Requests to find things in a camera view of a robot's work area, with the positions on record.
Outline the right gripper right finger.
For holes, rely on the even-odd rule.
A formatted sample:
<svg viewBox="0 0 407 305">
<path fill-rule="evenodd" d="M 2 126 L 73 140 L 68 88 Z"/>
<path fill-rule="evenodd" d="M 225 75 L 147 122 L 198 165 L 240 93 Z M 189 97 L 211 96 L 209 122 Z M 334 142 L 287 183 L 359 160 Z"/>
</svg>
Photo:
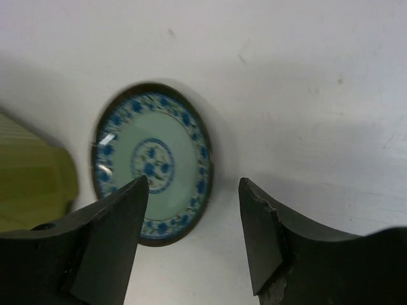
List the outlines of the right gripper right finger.
<svg viewBox="0 0 407 305">
<path fill-rule="evenodd" d="M 238 185 L 253 294 L 261 304 L 405 304 L 406 229 L 358 236 L 318 223 L 247 178 Z"/>
</svg>

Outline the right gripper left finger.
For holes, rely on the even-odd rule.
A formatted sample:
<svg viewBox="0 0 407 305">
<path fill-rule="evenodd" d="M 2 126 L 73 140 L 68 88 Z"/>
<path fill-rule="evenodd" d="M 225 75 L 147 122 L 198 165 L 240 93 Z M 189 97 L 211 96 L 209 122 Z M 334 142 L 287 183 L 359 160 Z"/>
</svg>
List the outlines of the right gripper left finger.
<svg viewBox="0 0 407 305">
<path fill-rule="evenodd" d="M 149 187 L 135 179 L 91 205 L 1 234 L 2 304 L 123 304 Z"/>
</svg>

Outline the small blue patterned dish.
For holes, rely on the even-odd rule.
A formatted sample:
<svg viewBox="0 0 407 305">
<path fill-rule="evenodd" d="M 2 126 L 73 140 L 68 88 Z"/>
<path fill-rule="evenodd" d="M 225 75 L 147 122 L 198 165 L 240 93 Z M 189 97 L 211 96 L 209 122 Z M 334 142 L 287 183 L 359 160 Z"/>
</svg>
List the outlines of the small blue patterned dish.
<svg viewBox="0 0 407 305">
<path fill-rule="evenodd" d="M 95 128 L 92 180 L 98 198 L 139 177 L 148 182 L 140 243 L 163 247 L 184 238 L 202 218 L 214 180 L 204 120 L 175 88 L 129 86 L 108 103 Z"/>
</svg>

